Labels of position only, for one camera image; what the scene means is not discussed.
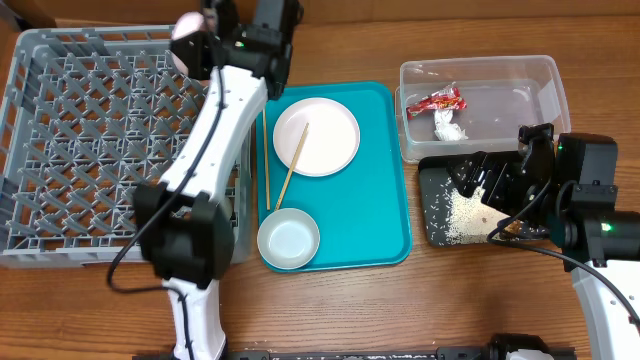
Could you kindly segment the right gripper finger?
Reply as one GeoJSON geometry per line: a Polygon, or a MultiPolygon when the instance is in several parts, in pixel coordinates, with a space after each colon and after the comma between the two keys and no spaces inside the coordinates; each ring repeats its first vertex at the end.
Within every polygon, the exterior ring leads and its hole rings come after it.
{"type": "Polygon", "coordinates": [[[492,166],[495,163],[518,162],[521,155],[518,151],[483,152],[454,156],[447,164],[450,175],[472,175],[477,169],[492,166]]]}
{"type": "Polygon", "coordinates": [[[491,178],[491,170],[482,167],[448,167],[447,172],[458,193],[466,198],[471,198],[478,189],[484,192],[491,178]]]}

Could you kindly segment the small pink bowl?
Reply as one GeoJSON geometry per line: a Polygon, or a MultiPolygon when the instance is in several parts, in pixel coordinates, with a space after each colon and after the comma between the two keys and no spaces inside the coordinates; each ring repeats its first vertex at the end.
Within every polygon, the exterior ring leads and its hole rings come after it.
{"type": "MultiPolygon", "coordinates": [[[[198,12],[188,12],[183,14],[175,24],[175,27],[171,33],[171,42],[176,40],[180,40],[192,33],[196,33],[199,30],[204,28],[205,18],[201,13],[198,12]]],[[[188,67],[185,63],[177,56],[173,49],[170,49],[172,60],[174,62],[175,68],[181,72],[183,75],[188,74],[188,67]]]]}

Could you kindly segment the dark food scrap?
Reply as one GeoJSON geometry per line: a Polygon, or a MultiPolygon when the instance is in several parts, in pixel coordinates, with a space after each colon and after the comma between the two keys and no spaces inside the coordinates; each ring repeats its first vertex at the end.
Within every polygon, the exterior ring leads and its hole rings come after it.
{"type": "MultiPolygon", "coordinates": [[[[482,217],[480,222],[479,233],[481,235],[488,235],[492,230],[500,225],[500,223],[504,220],[504,217],[482,217]]],[[[522,222],[520,220],[515,220],[511,224],[508,224],[504,228],[504,232],[509,233],[518,233],[521,230],[522,222]]]]}

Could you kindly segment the rice grains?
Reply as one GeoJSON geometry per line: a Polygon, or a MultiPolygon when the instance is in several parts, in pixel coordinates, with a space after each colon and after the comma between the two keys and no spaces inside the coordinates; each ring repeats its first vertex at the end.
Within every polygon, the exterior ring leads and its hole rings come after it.
{"type": "Polygon", "coordinates": [[[423,169],[419,182],[426,233],[434,247],[485,243],[481,218],[507,217],[481,202],[480,189],[471,198],[460,195],[444,168],[423,169]]]}

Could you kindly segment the white tissue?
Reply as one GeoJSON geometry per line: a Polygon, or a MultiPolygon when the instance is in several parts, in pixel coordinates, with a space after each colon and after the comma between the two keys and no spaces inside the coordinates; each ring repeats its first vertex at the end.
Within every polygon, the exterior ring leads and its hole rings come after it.
{"type": "Polygon", "coordinates": [[[434,133],[440,141],[467,140],[466,132],[452,122],[453,111],[450,109],[438,109],[434,111],[434,133]]]}

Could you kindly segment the red snack wrapper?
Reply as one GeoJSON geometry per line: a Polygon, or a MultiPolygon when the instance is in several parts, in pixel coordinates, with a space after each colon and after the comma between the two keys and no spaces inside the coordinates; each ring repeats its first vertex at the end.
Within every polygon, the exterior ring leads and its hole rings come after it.
{"type": "Polygon", "coordinates": [[[460,90],[450,84],[418,102],[408,105],[406,115],[411,120],[427,110],[462,110],[466,108],[467,103],[461,96],[460,90]]]}

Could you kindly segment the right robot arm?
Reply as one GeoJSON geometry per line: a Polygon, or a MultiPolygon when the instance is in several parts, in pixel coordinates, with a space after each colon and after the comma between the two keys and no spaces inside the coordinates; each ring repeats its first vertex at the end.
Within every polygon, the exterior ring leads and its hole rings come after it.
{"type": "Polygon", "coordinates": [[[639,356],[639,215],[616,208],[618,147],[604,135],[523,126],[517,151],[476,152],[447,165],[457,191],[483,190],[503,214],[491,244],[562,261],[595,359],[639,356]]]}

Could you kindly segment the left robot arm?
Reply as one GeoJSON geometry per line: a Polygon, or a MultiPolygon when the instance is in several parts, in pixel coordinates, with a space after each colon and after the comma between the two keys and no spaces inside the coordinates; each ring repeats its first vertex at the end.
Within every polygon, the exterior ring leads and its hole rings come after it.
{"type": "Polygon", "coordinates": [[[260,1],[249,24],[231,1],[207,1],[184,14],[169,51],[179,72],[208,90],[189,136],[156,184],[133,192],[139,245],[169,295],[174,359],[220,359],[226,335],[219,282],[237,258],[238,235],[226,189],[250,129],[287,84],[293,34],[303,17],[296,0],[260,1]]]}

